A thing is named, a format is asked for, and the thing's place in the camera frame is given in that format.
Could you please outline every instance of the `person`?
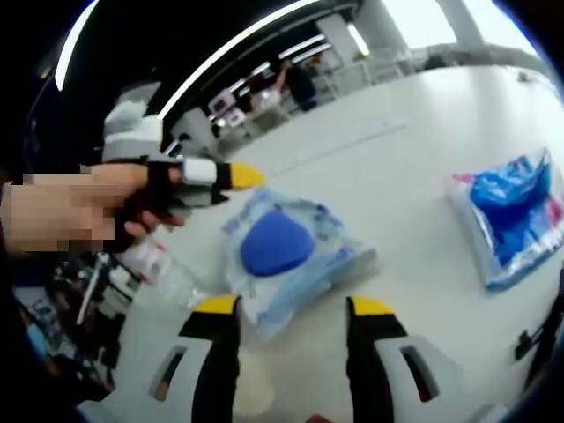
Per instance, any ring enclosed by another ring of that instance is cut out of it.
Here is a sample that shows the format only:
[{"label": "person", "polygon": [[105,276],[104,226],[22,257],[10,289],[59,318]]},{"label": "person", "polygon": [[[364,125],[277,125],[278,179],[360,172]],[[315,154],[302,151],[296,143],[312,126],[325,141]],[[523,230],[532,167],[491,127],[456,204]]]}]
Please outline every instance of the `person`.
[{"label": "person", "polygon": [[311,78],[319,77],[324,71],[325,63],[321,53],[311,56],[306,62],[306,71]]},{"label": "person", "polygon": [[317,91],[308,73],[301,67],[284,61],[280,66],[280,73],[274,83],[274,90],[282,92],[284,86],[288,87],[293,100],[303,112],[317,106]]},{"label": "person", "polygon": [[[0,292],[3,343],[7,345],[3,375],[10,384],[6,415],[11,413],[8,408],[19,419],[49,416],[55,421],[84,421],[69,407],[65,401],[68,398],[62,397],[27,336],[21,310],[13,298],[7,252],[65,250],[69,241],[82,241],[95,248],[100,241],[114,239],[115,213],[127,198],[147,186],[148,168],[106,164],[89,170],[81,174],[35,174],[21,185],[0,185],[0,268],[4,279]],[[170,169],[168,176],[173,184],[181,183],[180,170]],[[182,226],[184,221],[140,210],[123,228],[139,241],[159,223]]]}]

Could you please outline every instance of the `clear plastic packaging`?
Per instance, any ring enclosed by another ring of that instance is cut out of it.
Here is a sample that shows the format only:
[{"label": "clear plastic packaging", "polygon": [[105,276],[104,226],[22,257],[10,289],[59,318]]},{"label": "clear plastic packaging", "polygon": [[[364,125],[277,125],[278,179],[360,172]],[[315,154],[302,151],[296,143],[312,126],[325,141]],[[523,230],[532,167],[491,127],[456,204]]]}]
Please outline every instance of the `clear plastic packaging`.
[{"label": "clear plastic packaging", "polygon": [[[241,243],[266,213],[279,210],[305,227],[315,241],[305,263],[276,276],[256,277],[241,262]],[[274,338],[292,317],[334,285],[368,274],[375,249],[347,236],[345,226],[327,207],[260,189],[223,227],[226,282],[242,296],[242,309],[263,339]]]},{"label": "clear plastic packaging", "polygon": [[564,184],[546,149],[454,174],[447,191],[488,289],[513,285],[564,242]]},{"label": "clear plastic packaging", "polygon": [[120,255],[120,260],[171,303],[194,308],[211,296],[198,277],[151,237]]}]

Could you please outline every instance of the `window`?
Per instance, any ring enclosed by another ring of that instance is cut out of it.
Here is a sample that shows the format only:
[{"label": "window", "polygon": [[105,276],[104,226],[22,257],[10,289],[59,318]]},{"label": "window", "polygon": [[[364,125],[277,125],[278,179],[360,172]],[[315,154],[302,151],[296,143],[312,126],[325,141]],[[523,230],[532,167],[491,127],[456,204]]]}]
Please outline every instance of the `window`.
[{"label": "window", "polygon": [[383,0],[409,48],[456,42],[455,33],[435,0]]},{"label": "window", "polygon": [[537,54],[519,27],[492,0],[464,0],[464,3],[486,43]]}]

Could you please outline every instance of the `human hand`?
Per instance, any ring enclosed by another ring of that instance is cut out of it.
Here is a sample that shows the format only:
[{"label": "human hand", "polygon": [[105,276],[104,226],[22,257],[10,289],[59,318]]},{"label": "human hand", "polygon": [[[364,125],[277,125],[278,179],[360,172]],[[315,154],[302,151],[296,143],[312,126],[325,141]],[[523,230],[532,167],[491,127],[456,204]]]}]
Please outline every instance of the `human hand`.
[{"label": "human hand", "polygon": [[[168,173],[173,184],[181,183],[179,169]],[[146,166],[107,164],[90,167],[87,174],[34,174],[27,184],[4,186],[0,217],[7,247],[61,251],[69,250],[69,241],[113,240],[115,212],[147,182]],[[184,224],[143,210],[124,228],[139,240],[159,223]]]}]

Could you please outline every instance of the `white table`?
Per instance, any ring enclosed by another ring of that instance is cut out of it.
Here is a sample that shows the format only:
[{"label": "white table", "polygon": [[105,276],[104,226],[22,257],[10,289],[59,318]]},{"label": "white table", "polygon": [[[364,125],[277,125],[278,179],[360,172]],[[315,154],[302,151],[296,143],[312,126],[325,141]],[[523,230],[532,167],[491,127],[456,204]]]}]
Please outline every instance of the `white table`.
[{"label": "white table", "polygon": [[[546,82],[518,83],[517,72],[450,68],[374,86],[301,115],[235,154],[233,161],[274,174],[272,188],[327,204],[379,253],[371,279],[325,295],[272,343],[262,345],[243,324],[242,348],[265,369],[275,397],[260,418],[236,421],[302,422],[314,413],[352,420],[345,374],[345,297],[352,293],[393,307],[410,333],[456,360],[488,401],[516,402],[532,358],[515,363],[516,340],[544,320],[564,250],[506,292],[489,293],[446,202],[444,179],[540,146],[548,146],[564,169],[560,103]],[[408,125],[288,169],[296,158],[367,137],[390,118]],[[209,284],[221,284],[219,229],[250,195],[233,194],[227,204],[196,211],[183,229],[156,236]],[[185,318],[151,288],[142,289],[122,337],[117,383],[134,377],[143,354],[175,335]]]}]

